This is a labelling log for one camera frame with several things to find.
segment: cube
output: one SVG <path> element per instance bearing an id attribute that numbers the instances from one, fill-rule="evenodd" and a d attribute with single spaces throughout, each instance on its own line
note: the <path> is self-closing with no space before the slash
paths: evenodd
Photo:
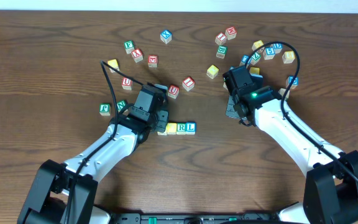
<path id="1" fill-rule="evenodd" d="M 164 30 L 164 31 L 162 31 L 160 38 L 161 38 L 162 42 L 167 44 L 172 40 L 172 33 L 169 32 L 169 30 Z"/>
<path id="2" fill-rule="evenodd" d="M 227 47 L 219 46 L 218 51 L 216 52 L 216 56 L 218 58 L 224 58 L 224 56 L 226 56 L 226 52 L 227 52 Z"/>
<path id="3" fill-rule="evenodd" d="M 276 54 L 280 53 L 281 50 L 283 49 L 282 44 L 272 44 L 270 47 L 273 47 L 274 53 L 276 53 Z"/>
<path id="4" fill-rule="evenodd" d="M 256 42 L 254 42 L 254 44 L 252 45 L 252 50 L 256 50 L 258 47 L 262 46 L 264 43 L 261 40 L 258 40 Z M 259 49 L 257 52 L 259 54 L 261 54 L 264 51 L 264 47 L 262 47 L 261 49 Z"/>
<path id="5" fill-rule="evenodd" d="M 274 58 L 274 49 L 273 47 L 266 47 L 265 51 L 264 51 L 264 59 L 265 60 L 270 60 Z"/>
<path id="6" fill-rule="evenodd" d="M 167 95 L 171 98 L 176 99 L 179 95 L 179 87 L 175 86 L 175 85 L 170 85 Z"/>
<path id="7" fill-rule="evenodd" d="M 287 78 L 287 81 L 285 83 L 285 88 L 288 88 L 292 79 L 293 79 L 293 76 L 290 76 Z M 298 86 L 298 84 L 299 84 L 299 80 L 298 80 L 298 77 L 296 77 L 295 81 L 292 83 L 291 90 L 295 89 Z"/>
<path id="8" fill-rule="evenodd" d="M 107 61 L 107 64 L 112 66 L 116 70 L 119 70 L 117 59 L 112 59 L 110 61 Z"/>
<path id="9" fill-rule="evenodd" d="M 186 124 L 185 123 L 177 124 L 177 134 L 186 134 Z"/>
<path id="10" fill-rule="evenodd" d="M 110 116 L 111 115 L 111 106 L 108 103 L 101 103 L 99 106 L 99 113 L 102 116 Z"/>
<path id="11" fill-rule="evenodd" d="M 251 68 L 249 69 L 249 73 L 250 73 L 250 74 L 259 75 L 259 71 L 260 71 L 260 69 L 259 69 L 259 68 L 255 68 L 255 67 L 251 67 Z"/>
<path id="12" fill-rule="evenodd" d="M 120 112 L 124 107 L 125 105 L 127 105 L 127 101 L 126 100 L 121 100 L 121 101 L 118 101 L 117 102 L 117 109 L 118 109 L 118 112 Z"/>
<path id="13" fill-rule="evenodd" d="M 157 131 L 157 134 L 158 135 L 168 135 L 168 133 L 167 133 L 167 128 L 165 128 L 165 131 L 164 132 L 159 132 L 159 131 Z"/>
<path id="14" fill-rule="evenodd" d="M 196 123 L 194 122 L 186 123 L 186 134 L 196 134 Z"/>
<path id="15" fill-rule="evenodd" d="M 283 62 L 284 63 L 292 63 L 295 59 L 295 54 L 293 51 L 284 52 L 283 54 Z"/>
<path id="16" fill-rule="evenodd" d="M 219 46 L 224 45 L 224 43 L 226 43 L 226 41 L 227 41 L 227 37 L 222 32 L 219 33 L 215 38 L 215 43 L 218 44 Z"/>
<path id="17" fill-rule="evenodd" d="M 167 134 L 177 134 L 177 124 L 176 123 L 168 123 L 167 127 L 165 128 Z"/>
<path id="18" fill-rule="evenodd" d="M 256 63 L 258 63 L 258 61 L 260 60 L 260 54 L 258 54 L 257 52 L 255 52 L 253 54 L 253 56 L 251 57 L 251 65 L 256 65 Z"/>
<path id="19" fill-rule="evenodd" d="M 194 88 L 195 82 L 191 77 L 187 77 L 182 82 L 182 86 L 186 91 L 190 91 L 192 88 Z"/>
<path id="20" fill-rule="evenodd" d="M 132 90 L 133 84 L 134 84 L 134 82 L 132 82 L 132 80 L 130 80 L 129 78 L 122 79 L 122 88 L 125 90 Z"/>
<path id="21" fill-rule="evenodd" d="M 227 28 L 224 35 L 226 35 L 228 40 L 236 38 L 236 35 L 237 35 L 236 28 L 234 28 L 234 27 Z"/>
<path id="22" fill-rule="evenodd" d="M 127 54 L 130 54 L 131 52 L 133 52 L 135 50 L 134 42 L 131 40 L 124 42 L 124 47 L 125 47 L 125 51 L 127 52 Z"/>
<path id="23" fill-rule="evenodd" d="M 242 59 L 241 59 L 241 62 L 240 62 L 240 66 L 245 65 L 247 59 L 248 59 L 248 55 L 242 56 Z"/>
<path id="24" fill-rule="evenodd" d="M 281 96 L 284 96 L 284 93 L 285 93 L 285 89 L 284 88 L 281 88 L 278 93 L 281 95 Z M 288 91 L 287 95 L 285 95 L 285 100 L 287 100 L 288 98 L 290 97 L 290 91 Z"/>
<path id="25" fill-rule="evenodd" d="M 140 49 L 136 49 L 133 52 L 131 52 L 132 54 L 132 58 L 135 60 L 135 62 L 140 62 L 141 60 L 143 60 L 143 54 L 140 51 Z"/>
<path id="26" fill-rule="evenodd" d="M 158 57 L 156 55 L 149 55 L 149 67 L 157 68 Z"/>
<path id="27" fill-rule="evenodd" d="M 215 65 L 211 65 L 210 68 L 206 71 L 206 75 L 214 79 L 218 75 L 219 69 Z"/>

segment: white wall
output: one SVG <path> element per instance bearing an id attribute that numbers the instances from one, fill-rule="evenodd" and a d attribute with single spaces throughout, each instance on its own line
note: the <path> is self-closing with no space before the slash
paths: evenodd
<path id="1" fill-rule="evenodd" d="M 358 0 L 0 0 L 0 9 L 358 13 Z"/>

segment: white arm casing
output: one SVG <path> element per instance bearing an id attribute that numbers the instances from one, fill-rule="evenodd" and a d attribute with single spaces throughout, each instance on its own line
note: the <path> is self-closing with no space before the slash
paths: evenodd
<path id="1" fill-rule="evenodd" d="M 107 140 L 114 130 L 114 124 L 111 124 L 107 131 L 90 147 L 82 153 L 65 161 L 66 169 L 76 172 L 81 161 Z M 94 180 L 100 182 L 103 177 L 123 158 L 129 156 L 135 149 L 137 135 L 131 129 L 118 124 L 117 134 L 113 141 L 109 141 L 103 146 L 82 168 L 80 175 L 89 174 Z"/>
<path id="2" fill-rule="evenodd" d="M 287 102 L 284 102 L 285 111 L 288 112 L 291 120 L 296 123 L 310 137 L 320 144 L 324 144 L 324 148 L 332 155 L 339 158 L 342 152 L 336 146 L 326 142 L 322 137 L 316 134 L 309 126 L 307 126 L 297 115 L 290 109 Z M 283 119 L 283 113 L 280 108 L 280 100 L 271 100 L 262 105 L 261 108 L 255 110 L 256 125 L 276 142 L 291 156 L 301 169 L 304 176 L 313 169 L 313 165 L 320 163 L 325 165 L 330 163 L 332 159 L 323 153 L 319 153 L 318 149 L 303 137 L 286 119 Z"/>

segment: wooden surface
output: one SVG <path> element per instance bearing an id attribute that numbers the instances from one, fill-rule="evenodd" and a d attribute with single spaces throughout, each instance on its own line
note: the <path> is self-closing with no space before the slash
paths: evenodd
<path id="1" fill-rule="evenodd" d="M 228 26 L 225 59 L 214 38 Z M 159 37 L 173 32 L 165 45 Z M 123 43 L 133 40 L 158 68 L 135 63 Z M 196 121 L 195 136 L 158 136 L 124 159 L 100 183 L 96 203 L 143 212 L 274 210 L 302 200 L 305 178 L 268 135 L 225 116 L 221 74 L 238 66 L 252 43 L 281 40 L 301 57 L 300 84 L 289 105 L 327 141 L 358 150 L 358 15 L 192 14 L 141 12 L 0 11 L 0 223 L 14 223 L 37 169 L 63 162 L 105 132 L 111 102 L 99 61 L 116 58 L 141 82 L 180 86 L 170 101 L 172 121 Z M 211 64 L 219 69 L 206 76 Z M 281 55 L 257 64 L 265 82 L 283 87 L 295 63 Z M 190 92 L 181 81 L 191 76 Z M 110 75 L 117 100 L 134 102 Z"/>

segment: wooden table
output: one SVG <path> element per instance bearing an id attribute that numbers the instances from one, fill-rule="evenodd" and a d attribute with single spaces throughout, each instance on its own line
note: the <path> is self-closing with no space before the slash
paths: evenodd
<path id="1" fill-rule="evenodd" d="M 214 38 L 236 26 L 225 59 Z M 164 29 L 173 32 L 165 45 Z M 158 68 L 125 53 L 133 40 Z M 358 15 L 0 11 L 0 223 L 14 223 L 37 169 L 63 162 L 105 132 L 98 105 L 111 102 L 99 61 L 118 59 L 142 82 L 191 76 L 196 86 L 170 101 L 172 121 L 196 121 L 195 136 L 158 136 L 124 159 L 100 183 L 96 203 L 143 212 L 275 210 L 303 199 L 305 178 L 286 152 L 257 128 L 225 116 L 221 74 L 251 53 L 254 41 L 281 40 L 301 56 L 300 84 L 289 105 L 327 141 L 358 150 Z M 220 71 L 206 76 L 210 65 Z M 258 64 L 267 85 L 285 86 L 295 63 Z M 110 74 L 118 100 L 123 90 Z"/>

